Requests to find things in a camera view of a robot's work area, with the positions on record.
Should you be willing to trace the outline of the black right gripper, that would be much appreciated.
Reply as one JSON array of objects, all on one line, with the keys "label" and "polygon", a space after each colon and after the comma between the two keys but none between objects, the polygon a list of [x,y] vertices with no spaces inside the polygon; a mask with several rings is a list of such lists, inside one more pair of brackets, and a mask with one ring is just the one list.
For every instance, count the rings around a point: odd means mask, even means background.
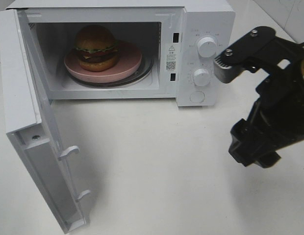
[{"label": "black right gripper", "polygon": [[256,88],[247,120],[231,129],[229,154],[243,166],[256,162],[261,168],[273,167],[280,149],[304,140],[304,71],[299,63],[289,65],[283,75],[270,75]]}]

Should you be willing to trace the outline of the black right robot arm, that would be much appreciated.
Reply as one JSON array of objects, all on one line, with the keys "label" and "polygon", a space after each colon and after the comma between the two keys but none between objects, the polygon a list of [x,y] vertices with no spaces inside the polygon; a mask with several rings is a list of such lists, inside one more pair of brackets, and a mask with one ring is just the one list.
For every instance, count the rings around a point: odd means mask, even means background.
[{"label": "black right robot arm", "polygon": [[281,159],[277,150],[304,141],[304,57],[269,74],[256,92],[247,119],[230,131],[228,152],[243,166],[269,168]]}]

